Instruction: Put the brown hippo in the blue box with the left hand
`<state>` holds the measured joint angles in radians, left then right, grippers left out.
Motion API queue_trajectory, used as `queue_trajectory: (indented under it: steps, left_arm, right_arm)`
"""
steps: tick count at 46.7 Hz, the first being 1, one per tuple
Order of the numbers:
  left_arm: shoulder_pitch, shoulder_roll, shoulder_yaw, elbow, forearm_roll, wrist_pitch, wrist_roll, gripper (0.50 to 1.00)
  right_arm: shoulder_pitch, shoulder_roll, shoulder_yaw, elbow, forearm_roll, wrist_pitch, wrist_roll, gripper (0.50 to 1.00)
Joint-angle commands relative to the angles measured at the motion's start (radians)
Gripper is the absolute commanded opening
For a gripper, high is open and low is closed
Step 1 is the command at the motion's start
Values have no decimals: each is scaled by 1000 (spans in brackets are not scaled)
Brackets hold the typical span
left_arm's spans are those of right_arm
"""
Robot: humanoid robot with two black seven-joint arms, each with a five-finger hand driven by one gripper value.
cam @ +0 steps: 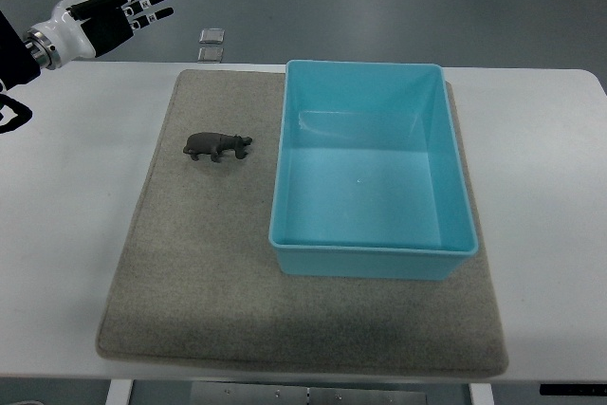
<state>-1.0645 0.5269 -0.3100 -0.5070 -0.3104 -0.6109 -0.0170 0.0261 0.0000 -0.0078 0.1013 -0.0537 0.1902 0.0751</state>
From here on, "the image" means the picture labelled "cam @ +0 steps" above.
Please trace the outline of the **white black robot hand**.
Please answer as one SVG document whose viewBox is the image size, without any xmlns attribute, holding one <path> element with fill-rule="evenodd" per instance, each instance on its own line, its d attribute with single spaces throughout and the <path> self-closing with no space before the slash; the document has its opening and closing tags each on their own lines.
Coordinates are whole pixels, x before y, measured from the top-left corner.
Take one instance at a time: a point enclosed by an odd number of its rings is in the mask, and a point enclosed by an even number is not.
<svg viewBox="0 0 607 405">
<path fill-rule="evenodd" d="M 135 32 L 169 17 L 167 0 L 61 0 L 50 18 L 31 27 L 24 43 L 41 68 L 100 58 Z"/>
</svg>

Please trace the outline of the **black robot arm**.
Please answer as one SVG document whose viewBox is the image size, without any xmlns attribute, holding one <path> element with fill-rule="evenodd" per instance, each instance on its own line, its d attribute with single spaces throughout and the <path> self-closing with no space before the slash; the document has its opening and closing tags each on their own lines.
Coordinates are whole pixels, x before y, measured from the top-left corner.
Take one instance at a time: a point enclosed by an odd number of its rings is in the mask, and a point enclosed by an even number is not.
<svg viewBox="0 0 607 405">
<path fill-rule="evenodd" d="M 41 74 L 37 61 L 22 41 L 4 13 L 1 13 L 1 109 L 13 113 L 8 121 L 1 114 L 1 133 L 13 132 L 27 124 L 33 117 L 32 110 L 10 97 L 8 91 L 16 85 L 32 82 Z"/>
</svg>

